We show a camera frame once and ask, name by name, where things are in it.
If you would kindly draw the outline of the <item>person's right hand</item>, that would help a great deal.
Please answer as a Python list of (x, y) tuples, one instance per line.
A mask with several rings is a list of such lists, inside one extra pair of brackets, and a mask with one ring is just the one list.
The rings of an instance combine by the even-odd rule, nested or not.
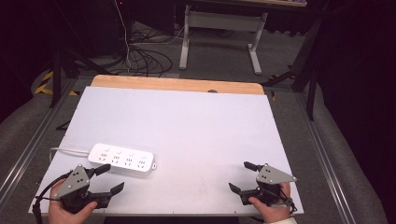
[(276, 223), (290, 218), (290, 207), (269, 207), (255, 197), (248, 201), (259, 211), (265, 224)]

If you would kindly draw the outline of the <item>person's left hand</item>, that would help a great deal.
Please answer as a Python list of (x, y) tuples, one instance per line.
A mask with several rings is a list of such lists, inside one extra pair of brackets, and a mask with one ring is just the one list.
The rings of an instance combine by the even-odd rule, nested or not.
[(96, 208), (97, 202), (87, 204), (76, 214), (64, 210), (64, 205), (60, 201), (49, 202), (49, 224), (83, 224)]

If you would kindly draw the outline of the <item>black computer tower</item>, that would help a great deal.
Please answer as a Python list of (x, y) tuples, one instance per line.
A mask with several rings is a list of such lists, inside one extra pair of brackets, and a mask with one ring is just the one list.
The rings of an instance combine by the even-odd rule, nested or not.
[(101, 55), (124, 55), (131, 34), (131, 9), (127, 0), (93, 0), (92, 38)]

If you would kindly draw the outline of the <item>white table cover board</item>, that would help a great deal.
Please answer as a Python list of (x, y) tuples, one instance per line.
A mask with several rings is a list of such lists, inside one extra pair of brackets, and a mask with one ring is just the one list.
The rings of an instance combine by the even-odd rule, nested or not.
[(264, 95), (88, 87), (41, 185), (89, 167), (98, 143), (151, 152), (157, 164), (147, 175), (94, 177), (93, 192), (124, 183), (105, 216), (254, 216), (229, 188), (255, 188), (244, 161), (290, 171)]

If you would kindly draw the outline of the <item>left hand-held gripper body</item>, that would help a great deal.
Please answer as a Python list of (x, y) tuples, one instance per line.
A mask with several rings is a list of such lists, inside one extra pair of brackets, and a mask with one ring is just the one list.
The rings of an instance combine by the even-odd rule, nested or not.
[(96, 209), (107, 208), (111, 199), (110, 192), (91, 193), (89, 191), (94, 169), (78, 165), (54, 193), (52, 199), (61, 201), (64, 209), (73, 214), (91, 202), (97, 202)]

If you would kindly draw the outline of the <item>white power strip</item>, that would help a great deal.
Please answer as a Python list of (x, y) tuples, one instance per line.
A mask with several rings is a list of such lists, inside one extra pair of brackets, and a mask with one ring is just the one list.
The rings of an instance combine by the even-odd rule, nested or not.
[(88, 161), (97, 164), (110, 164), (118, 170), (149, 173), (157, 168), (151, 152), (117, 147), (107, 144), (95, 144), (88, 154)]

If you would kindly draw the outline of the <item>black metal stand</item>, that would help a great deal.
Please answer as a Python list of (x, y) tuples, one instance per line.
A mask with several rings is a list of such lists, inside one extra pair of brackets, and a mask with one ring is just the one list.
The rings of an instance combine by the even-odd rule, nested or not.
[(77, 51), (68, 48), (62, 39), (53, 39), (51, 41), (52, 50), (52, 71), (53, 71), (53, 94), (50, 104), (50, 108), (55, 107), (61, 100), (62, 96), (62, 71), (68, 77), (77, 78), (79, 71), (77, 69), (76, 61), (80, 61), (87, 65), (91, 70), (98, 72), (99, 74), (109, 74), (109, 71), (82, 56)]
[(321, 19), (315, 19), (293, 64), (290, 66), (290, 70), (279, 77), (270, 78), (268, 81), (262, 83), (263, 87), (272, 87), (277, 83), (294, 77), (294, 82), (291, 85), (291, 89), (294, 92), (302, 92), (305, 86), (309, 85), (305, 111), (311, 120), (314, 119), (313, 109), (317, 85), (317, 75), (313, 55), (314, 45), (320, 25)]

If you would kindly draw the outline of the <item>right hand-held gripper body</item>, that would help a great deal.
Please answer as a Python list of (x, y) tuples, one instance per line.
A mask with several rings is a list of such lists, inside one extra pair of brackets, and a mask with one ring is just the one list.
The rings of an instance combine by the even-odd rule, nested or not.
[(281, 183), (295, 182), (297, 178), (293, 175), (284, 173), (265, 163), (264, 165), (256, 164), (259, 167), (257, 171), (256, 183), (258, 187), (250, 190), (241, 190), (239, 196), (243, 205), (248, 205), (250, 197), (259, 199), (266, 205), (293, 205), (292, 198), (288, 197), (281, 189)]

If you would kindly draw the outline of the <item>white-framed desk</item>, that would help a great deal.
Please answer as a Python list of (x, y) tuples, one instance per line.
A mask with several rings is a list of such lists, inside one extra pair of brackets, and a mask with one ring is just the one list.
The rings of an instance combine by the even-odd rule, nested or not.
[[(229, 0), (233, 4), (241, 3), (257, 4), (259, 7), (280, 8), (280, 9), (299, 9), (306, 7), (306, 0)], [(184, 36), (181, 47), (179, 69), (187, 68), (189, 54), (189, 30), (195, 28), (225, 29), (232, 31), (254, 32), (255, 37), (252, 43), (247, 45), (254, 73), (259, 76), (262, 69), (259, 63), (256, 49), (260, 43), (264, 25), (266, 23), (268, 13), (263, 12), (260, 17), (231, 15), (211, 12), (196, 12), (191, 10), (191, 5), (185, 6), (184, 11)]]

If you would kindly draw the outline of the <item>yellow black floor tape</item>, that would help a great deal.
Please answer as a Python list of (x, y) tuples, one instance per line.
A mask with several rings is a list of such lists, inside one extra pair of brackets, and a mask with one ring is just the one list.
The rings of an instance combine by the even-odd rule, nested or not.
[(50, 79), (52, 77), (53, 77), (53, 72), (48, 71), (48, 73), (46, 75), (44, 75), (44, 77), (41, 79), (38, 87), (35, 89), (35, 94), (42, 93), (42, 94), (52, 95), (53, 90), (47, 88), (47, 85), (50, 83)]

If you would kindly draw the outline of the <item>metal floor rail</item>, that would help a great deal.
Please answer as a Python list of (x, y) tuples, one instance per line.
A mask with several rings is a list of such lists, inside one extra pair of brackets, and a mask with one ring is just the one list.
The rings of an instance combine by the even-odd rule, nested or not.
[(303, 113), (305, 123), (308, 126), (309, 133), (314, 143), (314, 149), (318, 157), (318, 162), (326, 178), (327, 185), (330, 189), (338, 213), (342, 219), (342, 223), (356, 224), (356, 220), (352, 215), (349, 204), (347, 202), (346, 195), (343, 192), (340, 181), (332, 167), (332, 163), (329, 159), (326, 148), (323, 145), (323, 142), (319, 136), (317, 126), (315, 122), (308, 117), (308, 114), (305, 111), (304, 96), (301, 93), (295, 93), (294, 97)]
[(50, 107), (51, 95), (35, 94), (0, 124), (0, 197), (17, 183), (22, 168), (27, 164), (25, 159), (32, 155), (31, 149), (75, 83), (74, 79), (64, 82), (61, 99), (55, 107)]

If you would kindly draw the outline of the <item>white sleeve cuff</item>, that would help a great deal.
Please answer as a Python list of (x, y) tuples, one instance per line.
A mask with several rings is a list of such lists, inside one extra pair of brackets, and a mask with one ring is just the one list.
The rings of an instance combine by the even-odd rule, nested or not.
[(289, 217), (279, 221), (264, 221), (263, 224), (297, 224), (297, 221), (294, 217)]

